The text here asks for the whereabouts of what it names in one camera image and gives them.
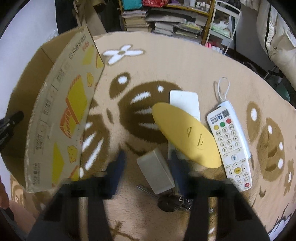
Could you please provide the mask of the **black key bunch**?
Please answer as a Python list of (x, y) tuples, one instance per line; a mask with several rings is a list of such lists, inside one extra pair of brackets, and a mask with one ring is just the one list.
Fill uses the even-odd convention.
[(191, 199), (176, 196), (172, 192), (158, 195), (142, 185), (137, 185), (137, 189), (156, 198), (158, 208), (164, 212), (175, 212), (181, 209), (190, 211), (192, 208), (193, 201)]

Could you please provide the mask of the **yellow oval case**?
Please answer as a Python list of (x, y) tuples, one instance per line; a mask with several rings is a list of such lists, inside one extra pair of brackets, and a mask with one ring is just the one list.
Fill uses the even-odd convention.
[(169, 103), (158, 102), (152, 107), (152, 117), (166, 139), (189, 160), (211, 169), (222, 165), (215, 138), (192, 115)]

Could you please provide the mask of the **white remote control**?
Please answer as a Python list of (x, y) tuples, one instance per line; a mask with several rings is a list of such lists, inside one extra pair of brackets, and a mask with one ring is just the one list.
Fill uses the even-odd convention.
[(207, 115), (207, 121), (218, 146), (226, 177), (240, 192), (251, 189), (249, 160), (243, 152), (229, 111), (225, 107), (217, 107)]

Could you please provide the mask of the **small white charger block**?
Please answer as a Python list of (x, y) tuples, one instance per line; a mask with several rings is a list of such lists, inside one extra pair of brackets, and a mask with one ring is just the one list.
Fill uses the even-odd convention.
[(155, 194), (175, 188), (175, 182), (167, 161), (159, 148), (137, 158), (137, 164)]

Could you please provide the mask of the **light blue power bank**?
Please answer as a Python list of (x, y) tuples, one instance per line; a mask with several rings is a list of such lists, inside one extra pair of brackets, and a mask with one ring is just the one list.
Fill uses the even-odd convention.
[[(223, 81), (226, 81), (228, 83), (227, 89), (224, 91), (224, 93), (222, 93), (221, 89), (220, 89)], [(236, 114), (232, 104), (227, 99), (227, 93), (230, 89), (230, 81), (226, 77), (221, 77), (218, 81), (217, 88), (218, 88), (219, 100), (221, 102), (218, 105), (218, 107), (225, 107), (229, 111), (230, 118), (231, 118), (231, 120), (234, 121), (234, 127), (238, 131), (238, 137), (241, 142), (241, 147), (243, 148), (243, 152), (246, 155), (246, 159), (249, 160), (251, 158), (251, 152), (250, 152), (245, 134), (243, 132), (243, 128), (241, 126), (241, 123), (237, 117), (237, 114)]]

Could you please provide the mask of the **white box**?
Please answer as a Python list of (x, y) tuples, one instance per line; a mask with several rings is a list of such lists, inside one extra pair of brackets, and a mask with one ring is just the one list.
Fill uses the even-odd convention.
[[(196, 120), (200, 121), (200, 109), (199, 109), (199, 99), (198, 95), (195, 92), (189, 91), (180, 91), (180, 90), (171, 90), (170, 91), (170, 105), (175, 106), (182, 111), (187, 112), (193, 116)], [(185, 144), (188, 142), (188, 137), (192, 130), (191, 127), (188, 127), (181, 116), (179, 115), (180, 111), (175, 114), (171, 114), (169, 121), (173, 122), (173, 127), (186, 129), (186, 138)], [(186, 157), (181, 151), (179, 151), (173, 144), (168, 142), (168, 160), (171, 160), (172, 151), (176, 152), (176, 155), (180, 160), (191, 161)]]

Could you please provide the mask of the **open cardboard box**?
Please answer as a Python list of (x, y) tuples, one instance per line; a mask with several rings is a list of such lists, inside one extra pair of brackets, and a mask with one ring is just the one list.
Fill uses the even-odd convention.
[(30, 193), (79, 179), (82, 138), (104, 64), (88, 27), (43, 44), (14, 88), (6, 116), (23, 120), (2, 150), (6, 168)]

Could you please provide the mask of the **beige patterned blanket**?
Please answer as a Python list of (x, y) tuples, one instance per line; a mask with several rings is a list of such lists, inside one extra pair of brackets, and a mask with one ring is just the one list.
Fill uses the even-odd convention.
[(211, 49), (77, 28), (6, 113), (28, 240), (295, 240), (295, 107)]

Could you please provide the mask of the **stack of books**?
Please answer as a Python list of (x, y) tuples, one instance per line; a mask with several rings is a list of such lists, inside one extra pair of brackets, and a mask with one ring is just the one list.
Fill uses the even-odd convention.
[(146, 21), (149, 14), (148, 9), (124, 11), (122, 13), (123, 23), (127, 32), (151, 32), (151, 23)]

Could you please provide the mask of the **white rolling cart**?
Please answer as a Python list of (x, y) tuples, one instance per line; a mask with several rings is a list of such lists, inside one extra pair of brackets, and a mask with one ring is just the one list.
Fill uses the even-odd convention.
[(215, 1), (205, 46), (226, 55), (240, 18), (240, 1)]

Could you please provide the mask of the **wooden bookshelf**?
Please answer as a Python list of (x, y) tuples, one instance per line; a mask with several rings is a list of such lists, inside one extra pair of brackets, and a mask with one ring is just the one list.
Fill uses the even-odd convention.
[(146, 21), (151, 32), (194, 41), (205, 45), (215, 1), (119, 1), (120, 21), (126, 31), (122, 13), (148, 9)]

